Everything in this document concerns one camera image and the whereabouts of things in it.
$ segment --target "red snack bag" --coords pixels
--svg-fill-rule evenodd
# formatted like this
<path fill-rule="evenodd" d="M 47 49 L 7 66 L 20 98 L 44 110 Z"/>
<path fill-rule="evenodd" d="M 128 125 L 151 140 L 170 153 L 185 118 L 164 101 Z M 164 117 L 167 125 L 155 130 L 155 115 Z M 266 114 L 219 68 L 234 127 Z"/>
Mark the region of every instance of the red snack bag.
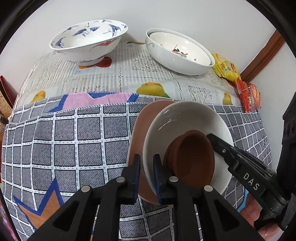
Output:
<path fill-rule="evenodd" d="M 246 83 L 240 78 L 237 78 L 237 90 L 239 93 L 239 98 L 242 102 L 244 110 L 246 113 L 254 110 L 260 109 L 261 96 L 256 85 L 251 83 Z"/>

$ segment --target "terracotta bowl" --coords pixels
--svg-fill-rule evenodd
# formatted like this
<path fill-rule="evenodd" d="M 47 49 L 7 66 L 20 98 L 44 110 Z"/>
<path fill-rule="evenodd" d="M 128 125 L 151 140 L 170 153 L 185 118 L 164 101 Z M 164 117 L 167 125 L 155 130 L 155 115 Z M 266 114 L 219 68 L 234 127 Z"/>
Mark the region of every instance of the terracotta bowl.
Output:
<path fill-rule="evenodd" d="M 190 130 L 168 146 L 163 164 L 188 186 L 203 187 L 210 184 L 214 174 L 214 150 L 202 132 Z"/>

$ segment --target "wooden door frame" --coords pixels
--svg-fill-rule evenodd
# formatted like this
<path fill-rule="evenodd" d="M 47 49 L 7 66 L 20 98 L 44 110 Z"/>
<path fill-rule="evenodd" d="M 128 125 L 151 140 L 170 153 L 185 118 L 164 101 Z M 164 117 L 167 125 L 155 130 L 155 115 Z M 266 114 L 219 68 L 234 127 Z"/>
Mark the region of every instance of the wooden door frame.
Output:
<path fill-rule="evenodd" d="M 257 54 L 253 61 L 240 74 L 245 82 L 250 82 L 273 59 L 285 43 L 284 38 L 275 30 L 266 46 Z"/>

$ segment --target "white wall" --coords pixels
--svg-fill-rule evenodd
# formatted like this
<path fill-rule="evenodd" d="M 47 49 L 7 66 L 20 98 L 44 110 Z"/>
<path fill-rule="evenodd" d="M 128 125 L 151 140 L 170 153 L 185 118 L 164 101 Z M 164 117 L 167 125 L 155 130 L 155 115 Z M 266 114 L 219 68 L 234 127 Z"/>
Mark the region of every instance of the white wall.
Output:
<path fill-rule="evenodd" d="M 294 93 L 296 59 L 285 43 L 268 65 L 252 80 L 261 93 L 259 110 L 271 149 L 272 168 L 276 170 L 281 154 L 283 114 Z"/>
<path fill-rule="evenodd" d="M 93 19 L 117 19 L 129 27 L 124 39 L 145 41 L 149 28 L 188 35 L 242 71 L 274 32 L 269 21 L 245 0 L 49 0 L 17 30 L 0 55 L 0 74 L 19 90 L 34 62 L 50 52 L 60 31 Z"/>

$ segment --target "gray plaid cloth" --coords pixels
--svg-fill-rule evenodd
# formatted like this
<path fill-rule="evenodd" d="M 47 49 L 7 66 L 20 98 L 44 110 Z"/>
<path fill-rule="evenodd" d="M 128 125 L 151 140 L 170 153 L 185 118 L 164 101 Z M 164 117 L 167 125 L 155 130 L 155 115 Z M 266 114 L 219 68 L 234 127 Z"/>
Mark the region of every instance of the gray plaid cloth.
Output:
<path fill-rule="evenodd" d="M 59 101 L 50 98 L 16 109 L 4 134 L 3 194 L 22 241 L 34 229 L 14 196 L 38 210 L 54 179 L 66 202 L 83 185 L 98 187 L 120 176 L 135 120 L 148 104 L 103 104 L 46 113 Z M 269 142 L 257 110 L 247 114 L 236 106 L 209 107 L 226 122 L 237 147 L 271 165 Z M 237 208 L 243 195 L 244 187 L 232 177 L 224 198 Z M 156 206 L 140 198 L 134 206 L 121 206 L 119 239 L 170 241 L 174 240 L 173 227 L 171 206 Z"/>

